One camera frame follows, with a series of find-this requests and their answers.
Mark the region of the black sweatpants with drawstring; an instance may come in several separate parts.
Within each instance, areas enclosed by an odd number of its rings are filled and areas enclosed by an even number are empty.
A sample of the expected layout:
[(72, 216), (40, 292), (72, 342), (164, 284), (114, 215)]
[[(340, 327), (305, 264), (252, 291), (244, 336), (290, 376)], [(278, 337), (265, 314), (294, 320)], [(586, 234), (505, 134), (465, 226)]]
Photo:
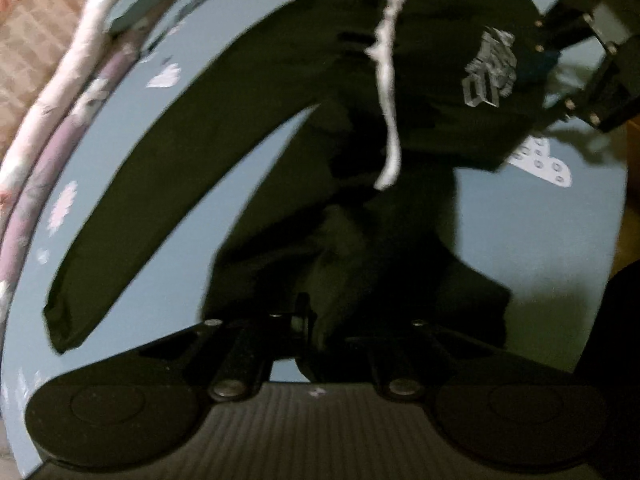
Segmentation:
[(179, 222), (297, 115), (303, 125), (214, 261), (205, 312), (310, 285), (329, 222), (398, 242), (401, 203), (449, 167), (495, 169), (554, 65), (532, 0), (292, 0), (235, 39), (116, 172), (52, 282), (58, 353), (79, 347)]

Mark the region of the blue patterned bed sheet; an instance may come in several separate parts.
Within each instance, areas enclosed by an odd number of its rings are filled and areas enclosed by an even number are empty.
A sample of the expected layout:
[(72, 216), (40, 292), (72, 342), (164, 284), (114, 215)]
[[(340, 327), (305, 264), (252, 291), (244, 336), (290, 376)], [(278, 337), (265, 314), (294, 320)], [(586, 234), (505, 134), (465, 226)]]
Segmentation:
[[(273, 133), (186, 216), (80, 348), (55, 353), (42, 310), (70, 243), (146, 128), (236, 36), (287, 1), (206, 0), (174, 29), (158, 25), (70, 156), (32, 237), (4, 338), (2, 416), (22, 474), (40, 465), (24, 422), (39, 387), (198, 320), (213, 254), (297, 119)], [(494, 174), (461, 170), (454, 248), (466, 263), (513, 290), (506, 312), (509, 350), (570, 370), (614, 259), (626, 136), (601, 136), (573, 120), (550, 128), (530, 149), (572, 183), (560, 188), (520, 166)]]

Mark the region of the purple floral folded quilt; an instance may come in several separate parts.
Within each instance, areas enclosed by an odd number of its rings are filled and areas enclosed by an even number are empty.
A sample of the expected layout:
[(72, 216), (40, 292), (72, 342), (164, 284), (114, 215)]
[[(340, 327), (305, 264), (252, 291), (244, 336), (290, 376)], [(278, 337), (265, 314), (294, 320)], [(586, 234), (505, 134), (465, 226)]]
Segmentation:
[(1, 323), (6, 324), (37, 221), (53, 185), (113, 90), (137, 61), (145, 33), (120, 36), (87, 87), (50, 137), (10, 215), (1, 244)]

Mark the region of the white floral folded quilt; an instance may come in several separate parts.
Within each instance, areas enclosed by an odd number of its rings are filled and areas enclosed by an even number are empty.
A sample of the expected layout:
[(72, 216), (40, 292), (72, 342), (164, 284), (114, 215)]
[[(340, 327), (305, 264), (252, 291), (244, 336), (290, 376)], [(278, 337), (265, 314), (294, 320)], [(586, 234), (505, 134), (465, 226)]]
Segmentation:
[(86, 1), (70, 45), (17, 128), (1, 164), (2, 220), (9, 217), (37, 156), (96, 67), (107, 42), (104, 22), (115, 2)]

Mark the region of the patterned beige pink curtain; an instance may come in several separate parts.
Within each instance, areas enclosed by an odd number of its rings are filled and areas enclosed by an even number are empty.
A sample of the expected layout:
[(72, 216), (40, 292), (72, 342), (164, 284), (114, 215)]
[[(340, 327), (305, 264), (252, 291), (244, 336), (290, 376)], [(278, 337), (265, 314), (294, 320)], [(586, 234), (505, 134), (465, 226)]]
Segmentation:
[(1, 151), (73, 39), (86, 0), (1, 0)]

